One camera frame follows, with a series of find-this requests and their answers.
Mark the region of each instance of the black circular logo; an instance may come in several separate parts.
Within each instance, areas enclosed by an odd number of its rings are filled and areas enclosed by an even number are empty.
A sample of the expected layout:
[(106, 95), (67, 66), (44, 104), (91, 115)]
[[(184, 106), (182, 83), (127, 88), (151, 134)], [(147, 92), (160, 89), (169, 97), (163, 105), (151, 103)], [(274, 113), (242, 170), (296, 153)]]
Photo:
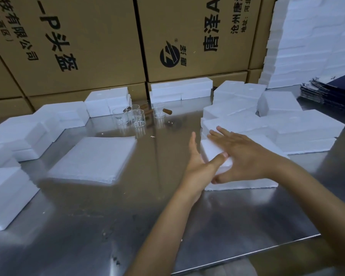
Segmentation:
[(160, 52), (161, 63), (167, 67), (172, 68), (180, 61), (180, 52), (176, 46), (172, 46), (166, 41), (166, 46)]

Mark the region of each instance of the stainless steel table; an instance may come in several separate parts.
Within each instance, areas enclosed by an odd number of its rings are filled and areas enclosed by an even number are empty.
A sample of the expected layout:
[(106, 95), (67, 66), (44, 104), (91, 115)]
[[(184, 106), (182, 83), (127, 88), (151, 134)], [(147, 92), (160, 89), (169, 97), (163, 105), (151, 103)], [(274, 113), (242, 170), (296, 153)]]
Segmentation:
[[(301, 100), (345, 123), (345, 114)], [(163, 122), (145, 130), (115, 128), (111, 116), (69, 129), (43, 156), (22, 162), (41, 188), (0, 232), (0, 276), (122, 275), (170, 199), (188, 161), (191, 131), (199, 135), (209, 98), (178, 101)], [(54, 182), (46, 172), (85, 136), (137, 135), (118, 184)], [(345, 201), (345, 130), (330, 152), (291, 156)], [(174, 268), (204, 268), (319, 233), (291, 196), (276, 189), (204, 192), (193, 207)]]

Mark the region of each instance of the shiny metal surface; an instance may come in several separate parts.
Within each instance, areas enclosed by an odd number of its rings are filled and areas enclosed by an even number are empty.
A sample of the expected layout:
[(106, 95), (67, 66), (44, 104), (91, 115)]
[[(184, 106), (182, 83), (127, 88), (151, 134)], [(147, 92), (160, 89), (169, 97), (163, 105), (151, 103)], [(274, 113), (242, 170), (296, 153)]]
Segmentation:
[[(341, 113), (301, 102), (345, 122)], [(208, 98), (168, 103), (172, 116), (149, 119), (138, 131), (115, 129), (111, 116), (92, 118), (85, 127), (64, 131), (40, 159), (23, 162), (41, 190), (0, 232), (0, 276), (122, 275), (179, 184), (190, 133), (199, 135), (202, 108), (209, 104)], [(116, 185), (46, 178), (83, 137), (131, 135), (138, 137), (137, 148)], [(291, 159), (345, 201), (345, 130), (330, 152)], [(316, 235), (281, 187), (204, 192), (190, 214), (174, 272)]]

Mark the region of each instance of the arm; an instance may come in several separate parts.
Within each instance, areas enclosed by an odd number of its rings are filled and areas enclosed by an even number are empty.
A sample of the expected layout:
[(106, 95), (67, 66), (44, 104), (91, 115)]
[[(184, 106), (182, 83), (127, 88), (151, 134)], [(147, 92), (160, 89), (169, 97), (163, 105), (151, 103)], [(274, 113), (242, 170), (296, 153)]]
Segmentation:
[(195, 133), (192, 133), (189, 150), (191, 158), (181, 184), (153, 226), (125, 276), (171, 274), (191, 208), (218, 168), (228, 158), (227, 153), (221, 153), (205, 164), (197, 151)]
[(245, 135), (217, 127), (208, 138), (234, 158), (229, 171), (215, 176), (216, 184), (269, 178), (288, 190), (325, 240), (345, 263), (345, 203), (327, 190), (306, 170)]

